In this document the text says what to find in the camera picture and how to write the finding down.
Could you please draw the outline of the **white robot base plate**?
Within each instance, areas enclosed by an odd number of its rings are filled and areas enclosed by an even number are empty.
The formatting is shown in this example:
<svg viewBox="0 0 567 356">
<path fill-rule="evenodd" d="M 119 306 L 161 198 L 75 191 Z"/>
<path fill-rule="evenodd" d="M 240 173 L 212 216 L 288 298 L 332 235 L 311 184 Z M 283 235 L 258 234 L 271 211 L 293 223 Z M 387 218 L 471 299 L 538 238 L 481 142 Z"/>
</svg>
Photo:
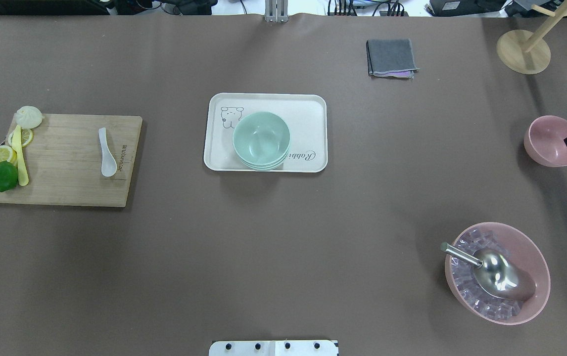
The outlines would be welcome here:
<svg viewBox="0 0 567 356">
<path fill-rule="evenodd" d="M 209 356 L 338 356 L 333 340 L 241 340 L 213 342 Z"/>
</svg>

